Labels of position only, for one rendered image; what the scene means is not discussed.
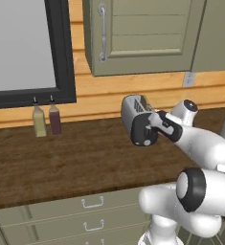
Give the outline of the grey wall socket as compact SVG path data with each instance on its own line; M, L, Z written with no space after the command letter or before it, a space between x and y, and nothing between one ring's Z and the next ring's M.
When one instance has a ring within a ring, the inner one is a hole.
M192 87L194 83L195 73L186 72L183 79L183 87Z

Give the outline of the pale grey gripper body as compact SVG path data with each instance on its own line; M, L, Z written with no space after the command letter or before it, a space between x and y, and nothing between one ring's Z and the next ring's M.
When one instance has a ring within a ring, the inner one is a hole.
M163 120L161 119L161 117L157 112L152 113L148 117L148 120L151 127L162 128Z

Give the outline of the olive green drawer front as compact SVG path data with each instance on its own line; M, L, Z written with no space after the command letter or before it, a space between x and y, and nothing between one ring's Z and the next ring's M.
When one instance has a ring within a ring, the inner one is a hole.
M148 214L143 214L137 207L129 207L128 209L5 226L2 230L11 245L27 245L92 232L103 232L145 223L148 220Z
M95 239L104 239L104 245L123 245L132 242L137 245L141 235L145 232L143 227L133 227L129 229L114 230L107 233L97 233L84 235L75 238L56 240L45 243L35 243L31 245L91 245Z
M35 220L49 219L83 212L94 212L137 204L140 190L141 188L123 189L38 204L0 209L0 225L7 226L11 224L20 224ZM82 198L96 199L99 196L104 197L104 204L101 207L94 209L84 209L82 207Z

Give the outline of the black framed window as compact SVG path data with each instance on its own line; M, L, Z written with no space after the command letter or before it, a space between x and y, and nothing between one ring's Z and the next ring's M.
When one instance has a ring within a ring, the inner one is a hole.
M0 0L0 108L76 101L68 0Z

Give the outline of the yellow oil bottle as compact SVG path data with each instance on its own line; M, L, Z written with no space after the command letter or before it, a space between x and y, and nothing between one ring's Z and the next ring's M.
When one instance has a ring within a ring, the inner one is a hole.
M44 111L39 107L38 101L34 98L33 122L36 137L45 137L47 135Z

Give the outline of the dark red sauce bottle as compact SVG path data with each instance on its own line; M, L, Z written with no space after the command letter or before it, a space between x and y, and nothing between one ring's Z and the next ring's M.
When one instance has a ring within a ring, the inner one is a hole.
M50 104L51 107L49 109L49 120L51 126L51 133L53 135L59 135L61 133L60 115L58 108L55 106L55 100L53 96L50 96Z

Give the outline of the silver and black toaster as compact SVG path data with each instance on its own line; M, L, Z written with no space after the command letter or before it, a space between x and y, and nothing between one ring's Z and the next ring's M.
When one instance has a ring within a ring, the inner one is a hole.
M129 95L122 101L121 115L124 127L133 144L137 146L153 145L158 133L152 129L149 116L152 108L142 95Z

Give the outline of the plain olive green cupboard door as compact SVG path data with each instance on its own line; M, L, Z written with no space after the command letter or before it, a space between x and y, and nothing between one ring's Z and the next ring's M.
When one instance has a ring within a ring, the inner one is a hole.
M225 71L225 0L207 0L192 70Z

